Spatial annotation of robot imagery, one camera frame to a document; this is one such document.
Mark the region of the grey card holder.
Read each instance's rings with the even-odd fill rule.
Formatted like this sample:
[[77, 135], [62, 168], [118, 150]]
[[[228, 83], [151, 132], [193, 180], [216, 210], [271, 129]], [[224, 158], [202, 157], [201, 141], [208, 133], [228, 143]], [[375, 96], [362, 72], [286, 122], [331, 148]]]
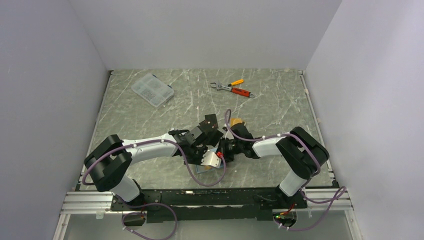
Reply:
[[197, 174], [201, 174], [201, 173], [209, 172], [209, 171], [216, 170], [216, 169], [222, 169], [223, 167], [224, 167], [224, 165], [222, 163], [218, 167], [213, 167], [213, 166], [210, 166], [210, 165], [207, 165], [207, 166], [195, 165], [194, 169], [195, 169]]

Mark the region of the black card wallet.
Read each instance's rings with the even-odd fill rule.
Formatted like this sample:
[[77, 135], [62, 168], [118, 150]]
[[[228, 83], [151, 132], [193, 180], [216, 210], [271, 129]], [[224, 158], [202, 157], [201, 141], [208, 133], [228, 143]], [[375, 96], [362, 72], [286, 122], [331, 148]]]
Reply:
[[199, 125], [209, 139], [220, 139], [224, 135], [219, 129], [216, 114], [206, 114]]

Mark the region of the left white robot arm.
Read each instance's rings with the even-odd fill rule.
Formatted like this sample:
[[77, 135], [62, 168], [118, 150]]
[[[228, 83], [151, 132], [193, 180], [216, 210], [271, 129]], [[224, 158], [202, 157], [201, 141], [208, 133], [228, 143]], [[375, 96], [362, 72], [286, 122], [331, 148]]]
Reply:
[[127, 177], [131, 164], [159, 157], [181, 156], [189, 165], [219, 167], [222, 159], [207, 147], [208, 135], [200, 126], [192, 130], [172, 129], [146, 139], [105, 138], [84, 160], [87, 169], [82, 183], [95, 186], [98, 192], [118, 195], [131, 210], [139, 209], [145, 199], [140, 185]]

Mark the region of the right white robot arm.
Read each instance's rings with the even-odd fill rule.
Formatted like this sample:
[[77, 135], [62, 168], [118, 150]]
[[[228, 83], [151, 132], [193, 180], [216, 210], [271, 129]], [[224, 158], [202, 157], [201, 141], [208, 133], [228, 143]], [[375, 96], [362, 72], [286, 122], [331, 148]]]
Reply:
[[282, 156], [290, 167], [289, 173], [276, 187], [276, 203], [287, 208], [295, 201], [295, 194], [321, 172], [321, 166], [330, 158], [327, 149], [302, 127], [287, 133], [253, 137], [242, 123], [230, 127], [217, 145], [217, 152], [226, 161], [243, 154], [250, 159]]

